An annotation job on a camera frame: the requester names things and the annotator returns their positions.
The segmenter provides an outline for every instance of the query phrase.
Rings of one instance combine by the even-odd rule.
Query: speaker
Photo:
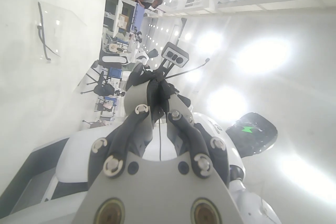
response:
[[[188,53],[171,42],[165,45],[161,56],[180,68],[189,61]]]

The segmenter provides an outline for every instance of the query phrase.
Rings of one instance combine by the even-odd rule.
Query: blue storage bin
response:
[[[112,78],[117,78],[117,79],[121,79],[121,69],[116,69],[116,68],[110,68],[108,71],[108,76],[112,77]]]

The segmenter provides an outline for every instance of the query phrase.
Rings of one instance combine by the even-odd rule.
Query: ceiling light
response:
[[[335,182],[297,155],[282,158],[281,168],[299,187],[327,202],[336,202]]]
[[[202,71],[197,69],[186,74],[186,78],[189,82],[198,82],[202,76]]]
[[[289,44],[283,40],[261,40],[246,46],[236,64],[249,73],[265,73],[280,67],[289,57]]]
[[[213,52],[221,49],[222,35],[215,32],[209,32],[201,36],[196,43],[197,51],[203,54],[212,54]]]
[[[246,113],[247,104],[236,90],[223,87],[209,96],[208,109],[218,120],[232,123]]]
[[[186,36],[185,36],[185,39],[186,39],[186,40],[190,40],[190,39],[191,39],[191,34],[190,34],[190,33],[187,33]]]

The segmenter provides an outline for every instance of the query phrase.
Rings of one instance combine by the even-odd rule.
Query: gray metal plate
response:
[[[136,161],[135,175],[127,172]],[[190,171],[180,174],[178,164],[185,161]],[[204,197],[217,207],[222,223],[243,224],[228,189],[214,171],[207,179],[198,178],[191,169],[189,153],[164,162],[151,162],[128,153],[124,173],[110,179],[102,172],[91,186],[73,220],[73,224],[93,223],[100,205],[110,198],[120,199],[125,206],[125,224],[191,223],[193,202]]]

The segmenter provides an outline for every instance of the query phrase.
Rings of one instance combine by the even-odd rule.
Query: chair leg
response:
[[[89,74],[85,74],[87,75],[91,80],[94,80],[95,82],[98,82],[97,80],[95,80],[93,77],[91,77]]]
[[[86,122],[85,120],[83,120],[82,122],[84,122],[84,123],[88,123],[89,125],[91,125],[93,122]]]
[[[94,68],[92,68],[92,67],[91,67],[91,69],[92,69],[93,71],[95,71],[98,75],[100,75],[100,73],[99,73],[96,69],[94,69]]]
[[[84,93],[89,93],[89,92],[92,92],[93,90],[90,90],[90,91],[85,91],[85,92],[81,92],[81,94],[84,94]]]

